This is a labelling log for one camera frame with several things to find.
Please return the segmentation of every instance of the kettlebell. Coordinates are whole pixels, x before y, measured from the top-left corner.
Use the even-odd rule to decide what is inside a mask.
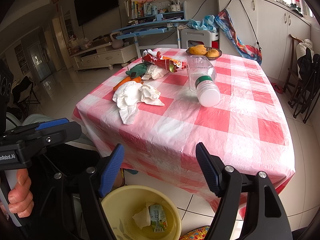
[[[119,49],[119,48],[121,48],[121,47],[123,47],[123,40],[121,39],[121,40],[117,40],[117,39],[115,39],[114,37],[113,37],[113,35],[115,35],[115,34],[120,34],[120,32],[115,32],[115,33],[111,33],[110,34],[110,39],[111,39],[111,41],[112,41],[112,44],[111,44],[111,46],[114,48],[114,49]]]

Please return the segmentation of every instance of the tv stand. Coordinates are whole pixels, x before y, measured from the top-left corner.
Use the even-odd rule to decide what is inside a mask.
[[[126,66],[128,61],[137,57],[134,44],[120,49],[113,49],[111,44],[112,42],[108,42],[70,55],[73,68],[75,70],[100,67],[112,69],[114,64],[121,63],[122,66]]]

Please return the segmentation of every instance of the yellow fruit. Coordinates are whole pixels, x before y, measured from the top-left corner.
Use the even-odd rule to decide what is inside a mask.
[[[204,45],[197,45],[189,48],[189,52],[192,55],[202,55],[204,56],[207,53]]]
[[[210,49],[205,55],[207,57],[219,57],[219,52],[216,49]]]

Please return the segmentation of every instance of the yellow trash can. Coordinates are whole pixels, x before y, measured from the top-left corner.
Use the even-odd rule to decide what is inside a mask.
[[[147,202],[164,208],[168,223],[165,232],[154,233],[151,226],[141,230],[134,222],[132,216],[142,211]],[[101,205],[118,240],[178,240],[180,237],[181,218],[177,207],[166,195],[151,187],[120,187],[108,194]]]

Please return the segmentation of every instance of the black flat screen tv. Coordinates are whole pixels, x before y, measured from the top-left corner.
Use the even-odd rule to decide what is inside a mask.
[[[75,0],[78,25],[119,6],[119,0]]]

